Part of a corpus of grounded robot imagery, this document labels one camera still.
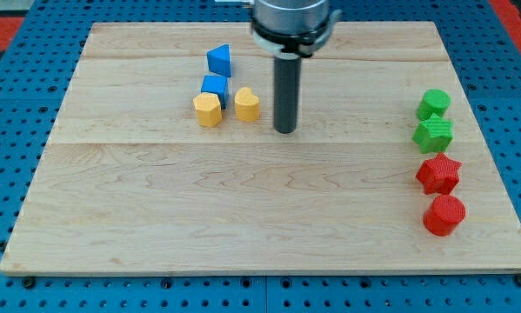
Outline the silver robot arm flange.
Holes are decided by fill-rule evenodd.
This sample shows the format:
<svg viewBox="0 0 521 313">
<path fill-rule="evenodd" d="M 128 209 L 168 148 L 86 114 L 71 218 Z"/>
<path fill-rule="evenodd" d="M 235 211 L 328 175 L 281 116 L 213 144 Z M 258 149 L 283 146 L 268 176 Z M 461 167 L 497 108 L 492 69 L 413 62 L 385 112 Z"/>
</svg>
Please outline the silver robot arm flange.
<svg viewBox="0 0 521 313">
<path fill-rule="evenodd" d="M 253 39 L 283 60 L 310 58 L 329 41 L 341 10 L 329 0 L 235 0 L 250 8 Z"/>
</svg>

